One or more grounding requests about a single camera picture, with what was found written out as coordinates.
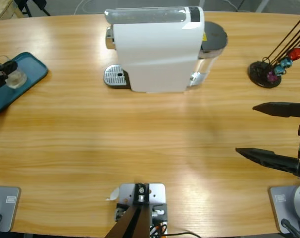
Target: chair leg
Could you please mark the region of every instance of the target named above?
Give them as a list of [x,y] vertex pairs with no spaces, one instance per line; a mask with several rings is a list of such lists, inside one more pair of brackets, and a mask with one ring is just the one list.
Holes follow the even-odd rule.
[[27,6],[27,3],[25,4],[25,9],[26,9],[28,17],[32,17],[29,7]]
[[51,16],[44,8],[42,10],[47,16]]

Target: coffee machine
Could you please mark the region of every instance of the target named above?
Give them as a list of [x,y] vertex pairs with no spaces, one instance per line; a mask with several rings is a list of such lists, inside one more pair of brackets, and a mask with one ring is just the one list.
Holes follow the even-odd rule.
[[111,24],[106,45],[120,65],[105,71],[114,88],[135,92],[183,92],[198,59],[204,35],[200,7],[127,8],[105,11]]

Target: wooden table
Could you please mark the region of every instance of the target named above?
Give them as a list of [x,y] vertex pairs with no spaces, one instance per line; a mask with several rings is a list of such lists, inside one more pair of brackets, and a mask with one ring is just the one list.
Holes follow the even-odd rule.
[[185,93],[108,88],[117,63],[103,15],[0,21],[0,55],[29,51],[50,69],[0,114],[0,186],[22,190],[14,231],[103,237],[122,183],[166,186],[169,231],[204,237],[277,232],[268,189],[300,184],[235,152],[258,147],[296,156],[298,118],[253,111],[300,102],[300,60],[263,89],[247,67],[268,55],[300,16],[206,13],[229,44],[206,83]]

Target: metal base plate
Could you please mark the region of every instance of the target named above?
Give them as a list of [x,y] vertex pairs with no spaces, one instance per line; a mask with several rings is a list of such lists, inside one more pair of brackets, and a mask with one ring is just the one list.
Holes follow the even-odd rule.
[[[133,195],[135,192],[135,184],[123,184],[119,188],[119,202],[121,204],[132,205]],[[165,201],[165,186],[161,183],[149,184],[149,203],[160,204],[166,203]]]
[[291,225],[300,231],[300,223],[294,210],[294,192],[296,188],[296,186],[273,187],[269,192],[277,227],[284,234],[289,233],[289,231],[281,225],[283,218],[289,220]]
[[20,189],[17,187],[0,187],[1,232],[9,232],[11,230],[16,215],[19,196]]
[[111,65],[105,70],[104,82],[112,88],[130,88],[120,65]]

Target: plastic tray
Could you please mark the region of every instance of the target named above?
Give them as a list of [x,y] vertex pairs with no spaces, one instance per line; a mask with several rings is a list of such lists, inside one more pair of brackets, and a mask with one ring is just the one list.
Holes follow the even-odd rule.
[[16,61],[19,69],[25,72],[27,81],[17,89],[9,88],[7,85],[0,88],[0,112],[43,79],[48,73],[47,67],[29,52],[22,52],[12,60]]

